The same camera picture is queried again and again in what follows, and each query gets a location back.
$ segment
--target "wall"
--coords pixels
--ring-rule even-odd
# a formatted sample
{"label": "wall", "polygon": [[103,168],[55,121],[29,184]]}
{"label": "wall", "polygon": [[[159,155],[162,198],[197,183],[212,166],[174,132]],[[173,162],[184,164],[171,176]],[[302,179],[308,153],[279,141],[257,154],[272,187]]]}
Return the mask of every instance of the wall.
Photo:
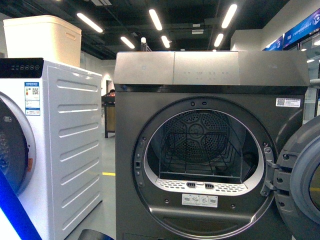
{"label": "wall", "polygon": [[261,29],[237,30],[231,38],[231,51],[261,50]]}
{"label": "wall", "polygon": [[10,19],[11,17],[0,13],[0,53],[4,53],[5,57],[8,57],[6,38],[5,38],[5,29],[4,22],[5,19]]}
{"label": "wall", "polygon": [[115,89],[115,85],[113,82],[114,74],[115,74],[115,66],[116,66],[116,60],[103,60],[101,67],[105,74],[105,78],[110,76],[110,82],[108,84],[108,90]]}
{"label": "wall", "polygon": [[236,30],[230,49],[263,50],[319,8],[319,0],[290,0],[263,29]]}
{"label": "wall", "polygon": [[91,72],[102,74],[101,95],[107,93],[106,81],[108,81],[108,90],[115,89],[112,79],[114,78],[116,60],[100,60],[86,52],[81,52],[80,68]]}

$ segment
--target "warning label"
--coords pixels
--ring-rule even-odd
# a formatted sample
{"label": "warning label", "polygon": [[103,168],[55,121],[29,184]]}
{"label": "warning label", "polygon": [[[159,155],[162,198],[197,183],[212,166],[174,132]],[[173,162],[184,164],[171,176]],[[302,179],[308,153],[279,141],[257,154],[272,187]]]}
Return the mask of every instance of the warning label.
{"label": "warning label", "polygon": [[182,205],[217,208],[218,196],[183,193]]}

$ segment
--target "yellow floor marking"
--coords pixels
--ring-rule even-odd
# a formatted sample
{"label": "yellow floor marking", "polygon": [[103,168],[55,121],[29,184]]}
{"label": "yellow floor marking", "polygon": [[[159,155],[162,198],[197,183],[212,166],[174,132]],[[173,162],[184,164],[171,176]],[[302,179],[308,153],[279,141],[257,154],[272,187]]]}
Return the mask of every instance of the yellow floor marking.
{"label": "yellow floor marking", "polygon": [[310,187],[311,192],[320,192],[320,188],[318,187]]}
{"label": "yellow floor marking", "polygon": [[102,175],[115,176],[116,174],[114,172],[103,172]]}

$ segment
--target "ventilation slot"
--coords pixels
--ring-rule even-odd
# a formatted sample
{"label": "ventilation slot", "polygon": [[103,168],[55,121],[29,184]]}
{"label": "ventilation slot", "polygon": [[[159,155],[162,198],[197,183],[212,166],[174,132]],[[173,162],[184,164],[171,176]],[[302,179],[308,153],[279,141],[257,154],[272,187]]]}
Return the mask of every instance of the ventilation slot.
{"label": "ventilation slot", "polygon": [[195,189],[196,188],[196,184],[194,182],[187,182],[186,185],[191,189]]}
{"label": "ventilation slot", "polygon": [[206,183],[205,184],[205,189],[214,189],[215,186],[213,186],[212,184]]}

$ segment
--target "control panel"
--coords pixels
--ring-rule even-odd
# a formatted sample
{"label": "control panel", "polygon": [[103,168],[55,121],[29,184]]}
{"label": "control panel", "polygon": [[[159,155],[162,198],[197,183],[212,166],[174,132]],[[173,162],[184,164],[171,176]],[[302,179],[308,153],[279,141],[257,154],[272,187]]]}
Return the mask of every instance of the control panel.
{"label": "control panel", "polygon": [[1,79],[39,79],[43,68],[43,58],[0,58]]}

